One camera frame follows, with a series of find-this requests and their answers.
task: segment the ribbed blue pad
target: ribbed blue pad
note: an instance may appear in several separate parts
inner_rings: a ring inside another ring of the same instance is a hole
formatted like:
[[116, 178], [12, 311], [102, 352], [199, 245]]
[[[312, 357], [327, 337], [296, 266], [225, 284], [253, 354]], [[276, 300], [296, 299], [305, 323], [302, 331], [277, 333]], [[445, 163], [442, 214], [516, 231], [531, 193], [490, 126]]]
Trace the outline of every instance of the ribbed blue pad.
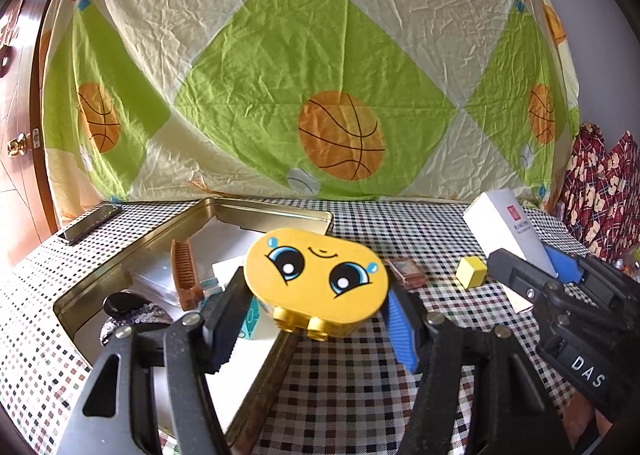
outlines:
[[568, 254], [563, 253], [559, 249], [545, 244], [545, 251], [558, 273], [558, 281], [562, 283], [578, 283], [582, 278], [582, 271], [578, 267], [578, 262]]
[[385, 306], [382, 308], [382, 316], [385, 320], [386, 333], [394, 348], [396, 359], [408, 371], [415, 374], [418, 369], [418, 331], [414, 331], [411, 328], [406, 314], [393, 291], [389, 291], [386, 296]]

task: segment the brown comb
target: brown comb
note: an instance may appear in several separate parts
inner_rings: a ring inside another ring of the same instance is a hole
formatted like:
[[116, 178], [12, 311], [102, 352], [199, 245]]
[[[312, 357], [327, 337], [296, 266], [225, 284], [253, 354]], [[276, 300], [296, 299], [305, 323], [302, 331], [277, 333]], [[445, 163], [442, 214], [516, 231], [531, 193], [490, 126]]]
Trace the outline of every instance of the brown comb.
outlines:
[[171, 243], [171, 265], [180, 307], [182, 310], [198, 308], [198, 303], [204, 300], [204, 293], [198, 280], [190, 242], [174, 240]]

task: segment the red logo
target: red logo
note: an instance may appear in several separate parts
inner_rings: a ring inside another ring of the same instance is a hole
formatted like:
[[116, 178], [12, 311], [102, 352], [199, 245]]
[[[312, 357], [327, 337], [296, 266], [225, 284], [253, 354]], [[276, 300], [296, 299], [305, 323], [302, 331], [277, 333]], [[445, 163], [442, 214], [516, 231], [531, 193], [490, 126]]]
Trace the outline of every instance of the red logo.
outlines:
[[518, 215], [518, 210], [515, 208], [515, 206], [507, 206], [507, 211], [509, 212], [513, 220], [520, 220], [521, 216]]

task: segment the yellow cube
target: yellow cube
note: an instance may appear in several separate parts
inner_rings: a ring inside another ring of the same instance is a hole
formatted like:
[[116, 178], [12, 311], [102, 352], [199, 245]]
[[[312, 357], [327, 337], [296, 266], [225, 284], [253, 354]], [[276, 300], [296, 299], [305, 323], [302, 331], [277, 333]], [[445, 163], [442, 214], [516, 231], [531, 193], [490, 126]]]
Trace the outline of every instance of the yellow cube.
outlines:
[[479, 257], [464, 257], [456, 271], [456, 278], [464, 289], [480, 287], [486, 276], [486, 265]]

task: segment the phone screen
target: phone screen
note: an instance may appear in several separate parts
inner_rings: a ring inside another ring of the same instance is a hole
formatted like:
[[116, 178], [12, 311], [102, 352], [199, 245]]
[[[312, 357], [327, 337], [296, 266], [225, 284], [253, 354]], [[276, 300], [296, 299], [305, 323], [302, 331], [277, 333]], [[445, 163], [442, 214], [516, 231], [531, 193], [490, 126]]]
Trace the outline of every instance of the phone screen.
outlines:
[[65, 242], [75, 242], [77, 239], [87, 234], [91, 229], [96, 228], [102, 222], [108, 220], [108, 218], [120, 213], [121, 211], [122, 208], [119, 206], [112, 206], [110, 204], [100, 206], [90, 215], [87, 215], [65, 231], [60, 232], [59, 236]]

